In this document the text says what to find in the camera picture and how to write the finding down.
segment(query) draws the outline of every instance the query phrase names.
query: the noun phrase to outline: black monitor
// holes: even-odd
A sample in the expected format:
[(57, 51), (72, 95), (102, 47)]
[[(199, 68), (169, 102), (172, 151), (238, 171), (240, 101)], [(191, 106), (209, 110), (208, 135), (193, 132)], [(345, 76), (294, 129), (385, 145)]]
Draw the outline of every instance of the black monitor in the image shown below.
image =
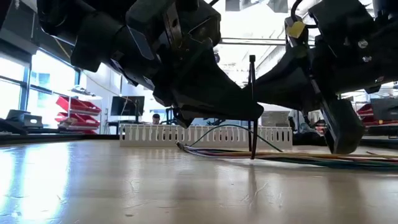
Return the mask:
[(371, 99), (375, 119), (384, 121), (398, 120), (398, 99)]
[(144, 113), (144, 100), (144, 96), (114, 96), (111, 116), (135, 116), (136, 112), (138, 112), (138, 116), (142, 116)]

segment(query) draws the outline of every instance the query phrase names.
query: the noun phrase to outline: screw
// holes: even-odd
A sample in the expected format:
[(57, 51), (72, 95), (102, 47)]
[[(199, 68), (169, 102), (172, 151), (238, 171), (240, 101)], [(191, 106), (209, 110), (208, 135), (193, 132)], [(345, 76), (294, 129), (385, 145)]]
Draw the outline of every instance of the screw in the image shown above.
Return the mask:
[(358, 46), (362, 49), (365, 49), (368, 46), (368, 42), (366, 40), (360, 40), (358, 42)]
[(368, 63), (368, 62), (370, 62), (372, 60), (372, 56), (365, 56), (365, 57), (362, 58), (362, 60), (363, 60), (363, 62)]

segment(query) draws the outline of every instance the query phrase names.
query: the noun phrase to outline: yellow tag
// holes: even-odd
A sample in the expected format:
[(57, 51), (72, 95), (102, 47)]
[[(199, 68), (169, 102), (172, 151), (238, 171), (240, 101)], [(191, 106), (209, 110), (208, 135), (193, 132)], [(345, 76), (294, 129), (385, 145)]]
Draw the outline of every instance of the yellow tag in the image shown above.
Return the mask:
[(301, 33), (303, 32), (305, 28), (305, 24), (303, 22), (297, 21), (294, 22), (291, 27), (286, 28), (287, 35), (294, 37), (294, 38), (299, 38), (301, 36)]

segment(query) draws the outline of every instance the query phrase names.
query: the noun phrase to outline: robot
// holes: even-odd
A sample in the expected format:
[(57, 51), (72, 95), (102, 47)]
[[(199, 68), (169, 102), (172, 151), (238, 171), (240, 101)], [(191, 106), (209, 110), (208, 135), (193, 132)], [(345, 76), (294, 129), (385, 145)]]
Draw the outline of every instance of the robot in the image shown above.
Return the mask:
[[(46, 33), (74, 46), (72, 65), (96, 72), (107, 64), (153, 90), (183, 127), (194, 118), (257, 120), (257, 102), (303, 114), (321, 109), (330, 151), (349, 154), (364, 126), (338, 95), (374, 93), (398, 79), (398, 2), (373, 0), (374, 20), (358, 0), (323, 0), (309, 9), (316, 24), (308, 25), (295, 15), (301, 1), (285, 20), (285, 55), (252, 88), (240, 88), (217, 66), (217, 0), (37, 0), (37, 13)], [(310, 48), (312, 28), (321, 35)]]

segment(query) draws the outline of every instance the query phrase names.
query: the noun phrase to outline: colorful wire bundle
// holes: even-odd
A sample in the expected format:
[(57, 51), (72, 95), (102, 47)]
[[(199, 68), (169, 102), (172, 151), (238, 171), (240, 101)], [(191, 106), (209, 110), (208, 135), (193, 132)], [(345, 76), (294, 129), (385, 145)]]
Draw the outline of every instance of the colorful wire bundle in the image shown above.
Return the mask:
[[(186, 146), (180, 142), (177, 146), (190, 154), (214, 159), (250, 159), (250, 152), (231, 151), (224, 149), (203, 149)], [(374, 171), (398, 171), (398, 156), (385, 155), (336, 155), (336, 154), (307, 154), (307, 153), (279, 153), (258, 152), (256, 159), (293, 164), (306, 164), (328, 167), (332, 169), (360, 169)]]

